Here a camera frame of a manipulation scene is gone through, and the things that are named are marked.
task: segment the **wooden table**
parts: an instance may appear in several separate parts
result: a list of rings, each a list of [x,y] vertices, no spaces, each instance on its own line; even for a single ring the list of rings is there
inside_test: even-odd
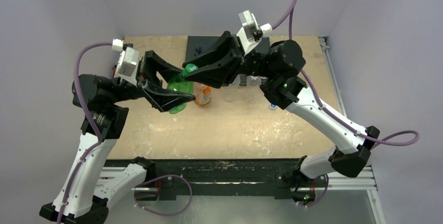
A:
[[[271,44],[285,40],[271,37]],[[316,36],[294,36],[306,59],[305,71],[320,97],[339,109],[329,70]],[[169,63],[181,67],[186,36],[125,37],[143,56],[154,50]],[[120,102],[130,109],[123,133],[109,159],[229,159],[298,158],[332,147],[332,142],[298,116],[279,108],[271,109],[259,88],[257,100],[247,101],[246,87],[240,87],[237,100],[226,102],[223,91],[213,89],[209,105],[194,102],[178,114],[160,113],[145,99]]]

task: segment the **table top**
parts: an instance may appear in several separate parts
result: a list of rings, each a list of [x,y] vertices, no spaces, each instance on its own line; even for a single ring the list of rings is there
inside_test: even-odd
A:
[[[271,44],[286,40],[270,37]],[[328,66],[316,36],[294,36],[301,46],[304,70],[320,97],[339,109]],[[172,65],[181,67],[187,36],[125,37],[143,56],[154,50]],[[234,102],[223,99],[223,89],[213,89],[205,107],[194,102],[178,114],[160,113],[145,99],[119,102],[130,109],[123,133],[109,159],[241,159],[298,158],[326,151],[333,143],[298,116],[271,109],[260,88],[239,87]],[[254,94],[256,100],[247,97]]]

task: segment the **purple cable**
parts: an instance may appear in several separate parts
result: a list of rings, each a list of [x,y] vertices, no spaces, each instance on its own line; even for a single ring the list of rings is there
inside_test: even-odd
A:
[[[135,197],[135,193],[134,193],[135,206],[137,206],[137,207],[139,207],[139,208],[141,208],[141,209],[143,209],[143,210],[145,210],[145,211],[148,211],[148,212],[150,212],[150,213],[153,213],[153,214],[155,214],[155,215],[160,215],[160,216],[175,216],[175,215],[179,215],[179,214],[181,214],[182,212],[184,212],[184,211],[185,211],[185,210],[191,205],[191,201],[192,201],[192,188],[191,188],[191,184],[189,184],[189,182],[188,182],[187,180],[185,180],[183,177],[178,176],[178,175],[175,175],[175,174],[163,175],[163,176],[157,177],[157,178],[155,178],[155,179],[152,179],[152,180],[150,180],[150,181],[143,182],[143,183],[140,184],[139,186],[149,185],[149,184],[151,184],[151,183],[154,182],[154,181],[158,181],[158,180],[161,180],[161,179],[163,179],[163,178],[167,178],[167,177],[175,177],[175,178],[179,178],[179,179],[181,179],[182,181],[184,181],[184,182],[186,183],[186,185],[188,186],[188,188],[189,188],[189,200],[188,200],[188,203],[186,204],[185,207],[183,207],[180,211],[177,211],[177,212],[174,212],[174,213],[160,213],[160,212],[157,212],[157,211],[151,210],[151,209],[149,209],[149,208],[146,208],[146,207],[140,205],[140,203],[137,201],[137,198]]]
[[[103,42],[103,43],[96,43],[96,44],[92,44],[89,45],[87,47],[85,47],[77,56],[77,59],[75,60],[74,63],[74,87],[75,87],[75,92],[77,93],[78,96],[78,100],[80,102],[81,108],[83,109],[83,112],[85,113],[86,119],[88,120],[89,124],[91,125],[92,129],[94,130],[94,133],[97,136],[97,143],[95,143],[94,145],[92,145],[90,148],[86,149],[85,152],[83,153],[83,155],[80,157],[80,160],[84,160],[88,154],[96,147],[98,147],[102,141],[103,138],[101,136],[100,130],[97,127],[97,124],[95,123],[95,121],[92,119],[92,115],[88,109],[88,106],[86,104],[85,101],[85,97],[83,97],[83,93],[81,91],[81,87],[80,87],[80,77],[79,77],[79,69],[80,69],[80,60],[83,57],[83,55],[96,47],[99,46],[105,46],[105,45],[112,45],[112,42]],[[82,162],[77,163],[77,165],[75,165],[74,170],[71,173],[71,176],[69,177],[68,183],[66,184],[66,188],[65,188],[65,193],[63,194],[63,200],[62,203],[63,205],[60,207],[60,211],[59,214],[57,215],[57,224],[60,224],[62,222],[62,217],[63,217],[63,212],[65,210],[65,203],[68,200],[68,196],[69,196],[69,191],[71,190],[71,186],[72,183],[74,182],[74,178],[75,175],[78,172],[78,169],[80,169],[81,164],[83,164]]]
[[[297,2],[297,0],[293,0],[291,6],[289,7],[288,11],[286,11],[285,15],[283,15],[283,17],[280,20],[278,20],[278,22],[275,24],[275,27],[272,26],[273,30],[276,29],[289,16],[289,39],[290,40],[292,40],[292,17],[293,17],[293,14],[294,14],[294,7],[295,7],[296,2]],[[384,145],[388,145],[388,146],[409,146],[409,145],[412,145],[412,144],[416,143],[420,139],[420,134],[417,131],[414,131],[414,130],[405,130],[405,131],[401,131],[401,132],[398,132],[398,133],[394,133],[394,134],[391,134],[391,135],[383,138],[382,140],[379,140],[379,139],[376,139],[376,138],[372,138],[372,137],[367,136],[367,135],[362,134],[362,133],[358,133],[358,131],[356,129],[352,128],[346,122],[342,121],[340,118],[338,118],[336,115],[334,115],[331,111],[329,111],[326,107],[323,107],[323,103],[321,102],[320,97],[319,97],[319,95],[318,95],[314,85],[312,84],[311,80],[309,79],[308,75],[305,73],[304,70],[301,70],[301,74],[304,76],[304,78],[308,82],[309,86],[311,87],[312,94],[314,95],[314,98],[315,98],[317,104],[321,108],[323,108],[322,110],[327,115],[329,115],[331,118],[333,118],[335,121],[339,122],[341,125],[343,125],[348,130],[353,132],[354,134],[357,134],[358,136],[360,136],[360,137],[362,137],[364,139],[367,139],[367,140],[370,140],[372,142],[375,142],[376,144],[373,146],[373,148],[377,147],[380,144],[384,144]],[[401,142],[401,143],[398,143],[398,142],[387,142],[386,141],[388,139],[392,139],[392,138],[394,138],[396,136],[403,135],[403,134],[414,134],[415,137],[412,140],[408,141],[408,142]]]
[[[325,174],[324,177],[326,178],[326,183],[324,184],[323,193],[321,193],[321,195],[312,204],[305,205],[306,207],[312,207],[313,205],[317,204],[321,199],[323,199],[323,197],[326,194],[326,191],[328,190],[328,187],[329,187],[329,176],[328,176],[328,174]]]

